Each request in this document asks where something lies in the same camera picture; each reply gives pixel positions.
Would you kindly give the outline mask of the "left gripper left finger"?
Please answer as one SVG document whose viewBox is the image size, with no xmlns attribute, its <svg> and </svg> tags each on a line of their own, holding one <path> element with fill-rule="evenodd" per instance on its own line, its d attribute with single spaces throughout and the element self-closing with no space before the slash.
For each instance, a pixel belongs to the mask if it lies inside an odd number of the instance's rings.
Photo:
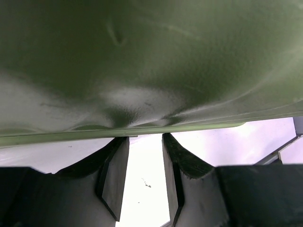
<svg viewBox="0 0 303 227">
<path fill-rule="evenodd" d="M 121 217 L 129 137 L 114 138 L 103 148 L 56 173 L 63 178 L 83 178 L 97 174 L 94 193 L 115 221 Z"/>
</svg>

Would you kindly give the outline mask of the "green hard-shell suitcase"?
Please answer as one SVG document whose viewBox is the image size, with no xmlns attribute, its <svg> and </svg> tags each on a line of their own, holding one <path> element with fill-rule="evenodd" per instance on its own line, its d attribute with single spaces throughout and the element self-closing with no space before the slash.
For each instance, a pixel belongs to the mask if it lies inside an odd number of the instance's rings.
<svg viewBox="0 0 303 227">
<path fill-rule="evenodd" d="M 300 0 L 3 0 L 0 145 L 303 114 Z"/>
</svg>

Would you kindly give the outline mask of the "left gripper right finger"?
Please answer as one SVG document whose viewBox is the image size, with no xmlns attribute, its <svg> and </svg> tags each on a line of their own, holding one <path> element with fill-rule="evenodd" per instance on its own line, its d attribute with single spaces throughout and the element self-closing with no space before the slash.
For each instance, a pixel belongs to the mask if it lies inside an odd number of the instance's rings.
<svg viewBox="0 0 303 227">
<path fill-rule="evenodd" d="M 182 177 L 199 179 L 214 167 L 185 149 L 170 133 L 162 135 L 162 152 L 170 223 L 175 225 L 185 205 Z"/>
</svg>

